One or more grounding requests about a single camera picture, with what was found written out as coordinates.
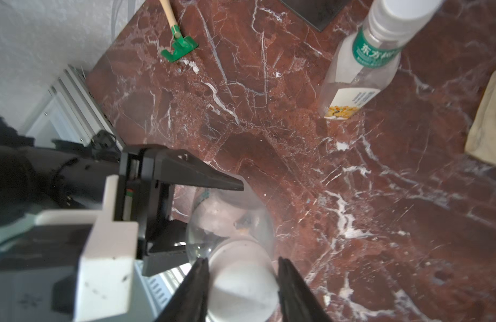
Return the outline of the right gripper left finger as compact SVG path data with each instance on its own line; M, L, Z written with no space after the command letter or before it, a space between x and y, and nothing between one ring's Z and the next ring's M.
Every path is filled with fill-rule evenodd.
M209 282L208 259L199 258L155 321L205 322L208 314Z

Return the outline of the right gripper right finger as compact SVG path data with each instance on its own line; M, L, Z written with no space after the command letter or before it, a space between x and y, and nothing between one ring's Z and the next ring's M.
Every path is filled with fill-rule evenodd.
M277 282L283 322L332 321L289 259L278 258Z

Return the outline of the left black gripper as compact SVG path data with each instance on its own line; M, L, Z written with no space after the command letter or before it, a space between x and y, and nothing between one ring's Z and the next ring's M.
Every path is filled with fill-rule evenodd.
M186 150L127 146L121 152L114 220L138 224L136 259L152 277L188 262L187 224L172 220L175 185L243 191L244 183Z

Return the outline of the white bottle cap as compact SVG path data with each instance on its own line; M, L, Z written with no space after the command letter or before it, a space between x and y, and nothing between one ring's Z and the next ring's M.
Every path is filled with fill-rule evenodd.
M377 39L405 42L425 27L442 4L442 0L377 0L367 20Z
M267 321L279 298L276 271L253 240L231 239L209 258L208 315L213 321Z

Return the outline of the clear bottle with blue label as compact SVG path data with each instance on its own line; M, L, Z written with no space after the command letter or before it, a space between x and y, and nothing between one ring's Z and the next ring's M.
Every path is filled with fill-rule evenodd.
M273 256L275 233L273 217L248 182L238 174L243 190L198 188L186 228L186 253L193 264L209 258L221 244L234 240L257 242Z

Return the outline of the clear bottle with yellow label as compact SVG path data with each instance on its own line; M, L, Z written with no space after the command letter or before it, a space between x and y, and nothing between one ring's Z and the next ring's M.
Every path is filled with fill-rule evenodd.
M317 110L320 117L346 120L382 92L395 77L402 49L375 37L366 22L339 44L325 76Z

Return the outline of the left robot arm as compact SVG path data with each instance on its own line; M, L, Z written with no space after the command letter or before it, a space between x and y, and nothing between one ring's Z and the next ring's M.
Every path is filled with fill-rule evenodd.
M104 130L87 146L58 140L54 148L38 148L0 117L0 226L43 199L63 209L99 205L110 175L119 177L114 220L139 225L136 257L143 261L144 276L187 262L186 224L170 218L176 186L244 189L241 180L187 150L158 144L119 149L114 135Z

